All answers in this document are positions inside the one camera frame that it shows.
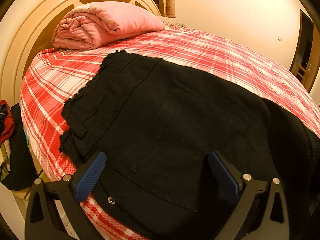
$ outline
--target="black clothing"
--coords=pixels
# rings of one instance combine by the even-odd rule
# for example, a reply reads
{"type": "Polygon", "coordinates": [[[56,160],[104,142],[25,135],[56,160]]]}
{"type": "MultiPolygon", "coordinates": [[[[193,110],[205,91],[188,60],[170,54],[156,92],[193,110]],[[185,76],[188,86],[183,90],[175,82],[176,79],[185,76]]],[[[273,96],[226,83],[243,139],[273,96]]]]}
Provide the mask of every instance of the black clothing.
{"type": "Polygon", "coordinates": [[[96,150],[107,155],[97,202],[150,239],[209,240],[224,224],[234,207],[219,196],[212,150],[242,174],[281,180],[292,237],[309,217],[309,191],[319,191],[312,131],[277,104],[191,67],[109,54],[62,115],[70,129],[61,150],[76,165],[96,150]]]}
{"type": "Polygon", "coordinates": [[[4,130],[4,119],[7,115],[7,105],[0,105],[0,134],[4,130]]]}
{"type": "Polygon", "coordinates": [[[26,142],[19,104],[11,107],[11,113],[14,120],[14,132],[9,139],[11,171],[1,183],[10,190],[19,191],[31,187],[38,175],[26,142]]]}

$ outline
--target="cream headboard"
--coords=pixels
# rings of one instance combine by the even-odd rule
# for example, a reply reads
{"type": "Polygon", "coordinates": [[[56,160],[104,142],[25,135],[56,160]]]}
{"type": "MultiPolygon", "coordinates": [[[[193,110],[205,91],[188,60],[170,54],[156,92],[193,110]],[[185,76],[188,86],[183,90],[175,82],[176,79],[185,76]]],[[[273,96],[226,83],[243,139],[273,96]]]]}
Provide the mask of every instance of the cream headboard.
{"type": "MultiPolygon", "coordinates": [[[[58,22],[81,3],[108,0],[45,0],[25,19],[17,30],[0,66],[0,98],[13,105],[20,101],[21,80],[35,55],[52,48],[51,37],[58,22]]],[[[153,0],[112,0],[135,4],[159,16],[153,0]]]]}

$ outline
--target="folded pink blanket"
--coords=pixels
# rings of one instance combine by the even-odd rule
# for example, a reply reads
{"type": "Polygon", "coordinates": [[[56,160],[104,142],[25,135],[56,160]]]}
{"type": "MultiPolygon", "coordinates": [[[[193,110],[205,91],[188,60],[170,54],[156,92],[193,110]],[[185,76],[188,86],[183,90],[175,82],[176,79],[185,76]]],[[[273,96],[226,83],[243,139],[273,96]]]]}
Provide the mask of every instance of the folded pink blanket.
{"type": "Polygon", "coordinates": [[[125,2],[92,2],[72,9],[53,31],[55,48],[96,49],[107,43],[164,30],[162,20],[125,2]]]}

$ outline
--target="plaid bedsheet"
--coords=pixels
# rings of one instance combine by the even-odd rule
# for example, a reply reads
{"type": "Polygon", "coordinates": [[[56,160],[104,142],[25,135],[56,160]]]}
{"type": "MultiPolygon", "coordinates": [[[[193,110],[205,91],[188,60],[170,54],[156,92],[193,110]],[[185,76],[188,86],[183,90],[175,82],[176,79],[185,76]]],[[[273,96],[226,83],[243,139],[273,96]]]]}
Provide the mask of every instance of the plaid bedsheet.
{"type": "MultiPolygon", "coordinates": [[[[68,129],[61,117],[63,103],[97,73],[107,54],[119,49],[161,57],[236,83],[295,114],[320,137],[320,113],[315,103],[283,66],[231,40],[193,29],[166,28],[99,49],[47,49],[37,54],[22,81],[20,104],[32,149],[51,180],[76,170],[58,150],[59,136],[68,129]]],[[[145,239],[110,217],[92,195],[81,205],[111,239],[145,239]]]]}

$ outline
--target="metal rivet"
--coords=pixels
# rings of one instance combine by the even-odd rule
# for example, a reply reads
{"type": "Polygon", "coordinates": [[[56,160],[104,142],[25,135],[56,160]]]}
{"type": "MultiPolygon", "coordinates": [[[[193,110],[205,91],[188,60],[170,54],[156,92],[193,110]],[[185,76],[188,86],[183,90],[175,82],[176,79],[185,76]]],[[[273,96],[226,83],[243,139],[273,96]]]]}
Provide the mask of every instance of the metal rivet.
{"type": "Polygon", "coordinates": [[[36,185],[39,185],[39,184],[41,183],[41,181],[42,181],[41,179],[35,179],[35,182],[34,182],[34,183],[35,183],[36,185]]]}
{"type": "Polygon", "coordinates": [[[108,197],[108,203],[109,203],[110,205],[114,205],[114,204],[116,203],[116,201],[115,201],[113,198],[108,197]]]}
{"type": "Polygon", "coordinates": [[[273,178],[273,183],[278,185],[280,183],[280,180],[278,178],[273,178]]]}
{"type": "Polygon", "coordinates": [[[252,179],[252,176],[250,174],[248,174],[248,173],[243,174],[242,177],[246,181],[250,181],[252,179]]]}
{"type": "Polygon", "coordinates": [[[71,180],[71,178],[72,178],[72,176],[70,174],[67,174],[67,175],[64,175],[62,179],[64,181],[69,181],[69,180],[71,180]]]}

